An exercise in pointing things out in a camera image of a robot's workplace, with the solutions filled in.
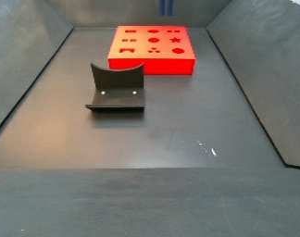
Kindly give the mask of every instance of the gray floor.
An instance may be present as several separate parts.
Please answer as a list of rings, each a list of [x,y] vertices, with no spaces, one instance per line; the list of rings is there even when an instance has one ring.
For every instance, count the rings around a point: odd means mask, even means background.
[[[0,170],[0,236],[300,237],[300,170]]]
[[[204,29],[188,76],[146,76],[143,114],[92,114],[114,29],[75,29],[0,130],[0,168],[282,168]]]

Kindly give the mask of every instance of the shape cutout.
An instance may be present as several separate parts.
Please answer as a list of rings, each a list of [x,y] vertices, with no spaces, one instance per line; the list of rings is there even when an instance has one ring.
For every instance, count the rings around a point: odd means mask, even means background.
[[[151,48],[147,53],[159,53],[160,51],[156,48]]]
[[[156,43],[159,41],[159,39],[158,38],[150,38],[147,41],[151,42],[151,43]]]
[[[158,33],[158,30],[148,30],[148,33]]]
[[[174,49],[172,49],[172,52],[174,52],[175,54],[183,54],[183,53],[184,53],[184,50],[183,50],[182,48],[174,48]]]
[[[119,53],[123,53],[123,52],[135,53],[135,49],[134,48],[120,48]]]
[[[175,31],[167,30],[167,32],[168,32],[168,33],[172,33],[172,32],[175,32],[175,33],[180,33],[179,30],[175,30]]]
[[[170,39],[170,41],[171,41],[172,43],[180,43],[180,40],[182,40],[182,39],[178,39],[178,38]]]

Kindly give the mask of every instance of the black plastic part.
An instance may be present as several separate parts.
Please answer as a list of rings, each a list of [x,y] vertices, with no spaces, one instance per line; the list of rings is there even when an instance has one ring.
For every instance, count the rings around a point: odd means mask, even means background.
[[[143,110],[143,65],[132,69],[110,70],[91,64],[95,81],[95,95],[91,111]]]

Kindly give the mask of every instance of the dark gray surface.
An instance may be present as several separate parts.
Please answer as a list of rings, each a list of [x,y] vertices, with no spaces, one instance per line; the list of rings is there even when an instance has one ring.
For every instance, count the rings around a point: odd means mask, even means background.
[[[92,114],[114,29],[76,29],[0,130],[0,168],[279,168],[204,29],[192,76],[146,76],[143,113]]]
[[[0,124],[71,29],[44,1],[0,1]]]
[[[300,170],[0,170],[0,236],[300,237]]]
[[[234,0],[208,33],[285,162],[300,166],[300,6]]]
[[[206,27],[230,0],[174,0],[174,15],[159,15],[159,0],[47,0],[76,27],[184,25]]]

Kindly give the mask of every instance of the red box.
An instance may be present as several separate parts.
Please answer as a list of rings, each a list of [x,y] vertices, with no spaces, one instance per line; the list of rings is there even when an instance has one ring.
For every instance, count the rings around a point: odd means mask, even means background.
[[[143,63],[144,74],[191,75],[194,52],[184,27],[119,26],[108,51],[108,68]]]

